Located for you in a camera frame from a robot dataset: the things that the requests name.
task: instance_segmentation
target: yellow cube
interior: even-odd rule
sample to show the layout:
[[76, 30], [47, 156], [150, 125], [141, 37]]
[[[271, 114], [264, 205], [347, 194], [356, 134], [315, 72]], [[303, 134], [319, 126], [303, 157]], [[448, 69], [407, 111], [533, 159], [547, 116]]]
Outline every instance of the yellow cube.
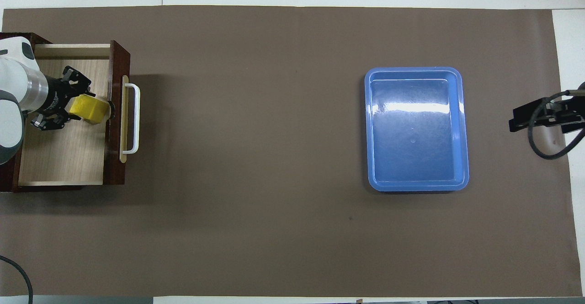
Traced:
[[77, 96], [69, 108], [69, 113], [75, 114], [93, 125], [101, 123], [108, 111], [108, 102], [85, 94]]

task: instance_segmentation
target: blue tray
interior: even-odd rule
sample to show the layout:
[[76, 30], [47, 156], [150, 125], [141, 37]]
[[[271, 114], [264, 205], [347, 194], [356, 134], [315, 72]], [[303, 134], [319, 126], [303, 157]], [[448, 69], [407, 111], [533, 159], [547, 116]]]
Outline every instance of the blue tray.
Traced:
[[370, 185], [384, 192], [464, 188], [469, 163], [459, 71], [380, 67], [364, 82]]

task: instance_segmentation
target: wooden drawer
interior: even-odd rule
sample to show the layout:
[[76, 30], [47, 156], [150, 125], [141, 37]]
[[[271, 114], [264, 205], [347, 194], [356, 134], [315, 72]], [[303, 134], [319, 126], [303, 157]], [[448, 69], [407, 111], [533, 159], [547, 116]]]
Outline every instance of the wooden drawer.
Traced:
[[51, 44], [33, 33], [0, 33], [31, 41], [40, 70], [60, 78], [65, 66], [77, 69], [92, 83], [97, 98], [110, 101], [111, 118], [97, 125], [72, 120], [63, 129], [39, 131], [25, 125], [21, 150], [0, 166], [0, 191], [31, 192], [81, 189], [86, 185], [121, 185], [125, 180], [126, 87], [130, 54], [117, 42]]

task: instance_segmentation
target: white handle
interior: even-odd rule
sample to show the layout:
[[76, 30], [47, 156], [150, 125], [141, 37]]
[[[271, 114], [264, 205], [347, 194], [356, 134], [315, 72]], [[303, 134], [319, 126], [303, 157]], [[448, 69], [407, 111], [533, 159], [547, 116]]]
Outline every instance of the white handle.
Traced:
[[123, 150], [122, 154], [135, 154], [138, 151], [138, 135], [140, 134], [140, 88], [134, 83], [126, 83], [125, 87], [134, 88], [134, 139], [132, 149]]

